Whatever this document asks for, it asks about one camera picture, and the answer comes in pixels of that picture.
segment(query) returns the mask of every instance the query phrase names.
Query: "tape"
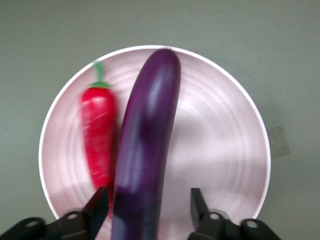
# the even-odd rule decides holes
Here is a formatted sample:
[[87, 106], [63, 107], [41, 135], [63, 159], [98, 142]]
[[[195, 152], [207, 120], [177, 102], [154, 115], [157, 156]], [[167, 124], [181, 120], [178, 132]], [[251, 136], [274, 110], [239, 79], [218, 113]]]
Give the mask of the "tape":
[[271, 158], [278, 159], [291, 154], [283, 125], [267, 129]]

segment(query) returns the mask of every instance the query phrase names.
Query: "white plate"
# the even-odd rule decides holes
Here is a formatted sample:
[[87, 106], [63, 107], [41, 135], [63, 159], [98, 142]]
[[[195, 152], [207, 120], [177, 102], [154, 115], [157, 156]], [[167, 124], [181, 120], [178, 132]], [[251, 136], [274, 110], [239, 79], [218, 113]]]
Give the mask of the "white plate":
[[[170, 48], [181, 62], [181, 89], [167, 158], [160, 216], [160, 240], [185, 240], [193, 231], [190, 188], [200, 188], [210, 209], [238, 224], [256, 218], [268, 190], [270, 147], [263, 120], [248, 93], [224, 69], [187, 50], [134, 46], [99, 58], [113, 85], [121, 127], [134, 81], [146, 59]], [[83, 207], [95, 190], [86, 166], [79, 95], [95, 81], [92, 63], [81, 69], [53, 101], [39, 144], [43, 191], [56, 218]], [[110, 235], [106, 220], [98, 240]]]

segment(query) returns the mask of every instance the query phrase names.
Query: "black clamp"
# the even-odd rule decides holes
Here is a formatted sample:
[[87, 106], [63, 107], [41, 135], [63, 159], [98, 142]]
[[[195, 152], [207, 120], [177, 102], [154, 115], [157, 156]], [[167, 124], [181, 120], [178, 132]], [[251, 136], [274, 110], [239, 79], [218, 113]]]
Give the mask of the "black clamp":
[[100, 187], [82, 210], [72, 210], [46, 225], [29, 217], [0, 236], [0, 240], [94, 240], [108, 214], [109, 191]]
[[238, 226], [225, 212], [209, 211], [199, 188], [191, 188], [190, 210], [195, 231], [187, 240], [281, 240], [263, 221], [244, 219]]

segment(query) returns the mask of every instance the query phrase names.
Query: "eggplant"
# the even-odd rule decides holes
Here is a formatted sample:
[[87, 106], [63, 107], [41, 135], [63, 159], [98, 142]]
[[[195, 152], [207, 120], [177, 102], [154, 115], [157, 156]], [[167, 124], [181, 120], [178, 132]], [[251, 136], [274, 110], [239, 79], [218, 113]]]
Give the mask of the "eggplant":
[[181, 84], [170, 49], [144, 63], [130, 94], [115, 169], [111, 240], [156, 240], [168, 148]]

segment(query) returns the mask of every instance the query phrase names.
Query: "red chili pepper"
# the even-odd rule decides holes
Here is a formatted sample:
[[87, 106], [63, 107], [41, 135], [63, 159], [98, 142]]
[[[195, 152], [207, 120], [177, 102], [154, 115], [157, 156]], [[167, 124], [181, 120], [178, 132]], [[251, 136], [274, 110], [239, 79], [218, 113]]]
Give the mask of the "red chili pepper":
[[92, 183], [109, 187], [109, 208], [112, 209], [115, 162], [112, 146], [116, 123], [116, 98], [110, 85], [102, 82], [104, 70], [101, 62], [94, 63], [98, 81], [84, 91], [80, 98], [82, 130], [87, 164]]

